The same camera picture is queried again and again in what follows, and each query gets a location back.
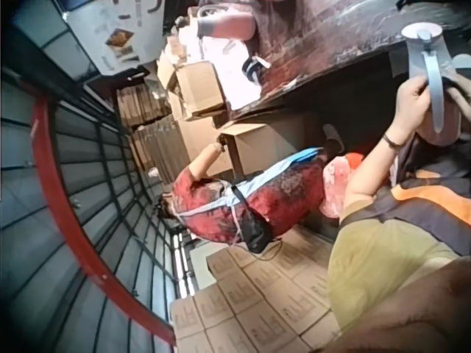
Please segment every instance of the bracelet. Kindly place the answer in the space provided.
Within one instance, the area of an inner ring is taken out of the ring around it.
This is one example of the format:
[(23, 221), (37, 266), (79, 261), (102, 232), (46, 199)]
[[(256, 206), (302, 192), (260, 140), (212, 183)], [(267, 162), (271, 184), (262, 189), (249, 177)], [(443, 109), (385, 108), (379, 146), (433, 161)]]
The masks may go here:
[(383, 135), (383, 140), (385, 140), (388, 143), (389, 147), (391, 147), (391, 149), (393, 149), (395, 152), (399, 152), (401, 148), (404, 147), (404, 145), (398, 145), (397, 143), (394, 143), (389, 140), (386, 134)]

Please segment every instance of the gray plastic handle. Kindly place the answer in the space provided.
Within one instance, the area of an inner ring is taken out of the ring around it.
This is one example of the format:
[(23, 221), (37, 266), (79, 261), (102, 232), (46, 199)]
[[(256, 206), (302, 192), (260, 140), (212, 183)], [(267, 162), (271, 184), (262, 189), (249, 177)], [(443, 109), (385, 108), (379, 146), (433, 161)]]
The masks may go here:
[(436, 51), (431, 50), (431, 34), (427, 31), (418, 31), (418, 36), (424, 43), (422, 55), (427, 69), (428, 87), (432, 100), (433, 129), (435, 133), (442, 132), (445, 125), (445, 94), (443, 92), (442, 74)]

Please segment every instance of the dark countertop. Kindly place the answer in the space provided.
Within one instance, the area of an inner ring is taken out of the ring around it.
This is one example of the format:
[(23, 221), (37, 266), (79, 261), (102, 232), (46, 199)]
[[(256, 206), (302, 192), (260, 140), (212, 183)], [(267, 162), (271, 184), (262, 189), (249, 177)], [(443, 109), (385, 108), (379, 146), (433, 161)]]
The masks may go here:
[[(258, 33), (249, 50), (272, 64), (261, 73), (262, 99), (230, 113), (237, 120), (306, 82), (402, 42), (402, 28), (434, 22), (445, 31), (471, 31), (471, 5), (396, 0), (258, 0)], [(283, 86), (296, 79), (289, 89)]]

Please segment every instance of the hand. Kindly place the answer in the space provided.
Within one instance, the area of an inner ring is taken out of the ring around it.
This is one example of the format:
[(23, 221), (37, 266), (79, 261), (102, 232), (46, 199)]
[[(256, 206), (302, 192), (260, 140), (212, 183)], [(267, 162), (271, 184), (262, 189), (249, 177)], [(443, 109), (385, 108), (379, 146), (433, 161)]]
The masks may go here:
[(457, 87), (448, 88), (448, 94), (461, 109), (461, 112), (466, 119), (471, 121), (471, 79), (467, 79), (466, 77), (455, 73), (449, 73), (447, 78)]
[(386, 133), (392, 142), (403, 145), (419, 128), (431, 104), (427, 77), (418, 76), (405, 81), (397, 91), (396, 116)]

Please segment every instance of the poster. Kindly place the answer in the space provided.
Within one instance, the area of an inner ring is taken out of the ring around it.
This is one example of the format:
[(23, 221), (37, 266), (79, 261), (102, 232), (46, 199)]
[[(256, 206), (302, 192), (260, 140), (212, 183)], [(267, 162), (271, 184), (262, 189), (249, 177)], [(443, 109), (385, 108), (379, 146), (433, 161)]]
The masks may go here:
[(156, 60), (163, 47), (165, 0), (96, 0), (67, 22), (100, 73), (115, 75)]

